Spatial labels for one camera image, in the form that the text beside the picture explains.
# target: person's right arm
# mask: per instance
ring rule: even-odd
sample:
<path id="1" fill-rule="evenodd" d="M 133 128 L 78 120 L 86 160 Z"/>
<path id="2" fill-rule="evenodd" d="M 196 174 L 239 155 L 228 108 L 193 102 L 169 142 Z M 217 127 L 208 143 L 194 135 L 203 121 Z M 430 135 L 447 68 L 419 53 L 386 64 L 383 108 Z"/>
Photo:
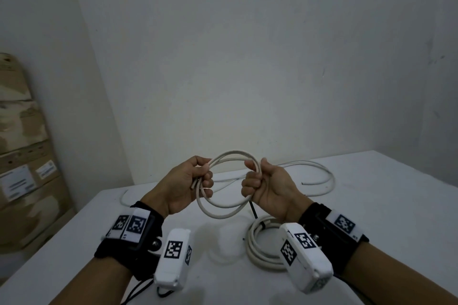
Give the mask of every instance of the person's right arm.
<path id="1" fill-rule="evenodd" d="M 245 165 L 254 170 L 252 161 Z M 285 169 L 261 161 L 262 175 L 249 172 L 242 182 L 242 195 L 283 222 L 297 222 L 313 203 L 297 189 Z M 356 287 L 377 305 L 458 304 L 458 298 L 431 280 L 362 242 L 342 273 L 343 280 Z"/>

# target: stack of cardboard boxes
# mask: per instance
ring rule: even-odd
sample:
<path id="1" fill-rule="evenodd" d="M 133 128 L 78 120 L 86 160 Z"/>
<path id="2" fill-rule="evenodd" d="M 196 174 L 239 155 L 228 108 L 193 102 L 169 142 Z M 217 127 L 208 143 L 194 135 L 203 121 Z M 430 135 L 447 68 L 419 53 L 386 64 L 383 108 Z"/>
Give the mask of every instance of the stack of cardboard boxes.
<path id="1" fill-rule="evenodd" d="M 22 69 L 0 53 L 0 285 L 74 215 Z"/>

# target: person's left hand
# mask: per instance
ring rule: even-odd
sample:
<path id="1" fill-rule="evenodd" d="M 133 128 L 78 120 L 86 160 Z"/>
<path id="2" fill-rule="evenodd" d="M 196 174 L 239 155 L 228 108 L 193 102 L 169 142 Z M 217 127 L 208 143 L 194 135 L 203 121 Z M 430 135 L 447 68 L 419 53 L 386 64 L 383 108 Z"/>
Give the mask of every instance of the person's left hand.
<path id="1" fill-rule="evenodd" d="M 202 176 L 205 194 L 211 198 L 213 191 L 210 187 L 213 186 L 213 173 L 209 170 L 208 162 L 210 160 L 211 158 L 194 156 L 175 166 L 156 187 L 145 194 L 141 201 L 164 218 L 169 214 L 176 214 L 194 201 L 196 193 L 191 190 L 191 184 L 193 179 Z"/>

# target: white wall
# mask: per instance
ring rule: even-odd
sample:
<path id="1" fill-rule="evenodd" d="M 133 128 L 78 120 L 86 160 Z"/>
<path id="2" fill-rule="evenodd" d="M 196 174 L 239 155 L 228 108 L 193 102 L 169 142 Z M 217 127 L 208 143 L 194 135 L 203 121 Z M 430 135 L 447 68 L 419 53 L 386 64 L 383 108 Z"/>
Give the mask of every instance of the white wall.
<path id="1" fill-rule="evenodd" d="M 135 183 L 418 143 L 437 0 L 79 1 Z"/>
<path id="2" fill-rule="evenodd" d="M 420 152 L 424 171 L 458 186 L 458 0 L 440 0 Z"/>
<path id="3" fill-rule="evenodd" d="M 131 184 L 78 0 L 0 5 L 0 51 L 27 70 L 77 207 L 102 189 Z"/>

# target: wrist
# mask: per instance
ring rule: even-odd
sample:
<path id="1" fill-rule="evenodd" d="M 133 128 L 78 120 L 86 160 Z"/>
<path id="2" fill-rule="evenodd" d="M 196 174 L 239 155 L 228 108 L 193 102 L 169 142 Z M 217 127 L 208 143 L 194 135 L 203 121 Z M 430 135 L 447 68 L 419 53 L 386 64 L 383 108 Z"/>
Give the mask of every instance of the wrist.
<path id="1" fill-rule="evenodd" d="M 288 211 L 286 213 L 286 222 L 298 222 L 302 214 L 308 207 L 313 204 L 313 200 L 297 191 L 294 198 L 289 204 Z"/>
<path id="2" fill-rule="evenodd" d="M 169 204 L 166 200 L 165 191 L 159 184 L 152 191 L 146 193 L 140 201 L 147 204 L 164 219 L 169 215 Z"/>

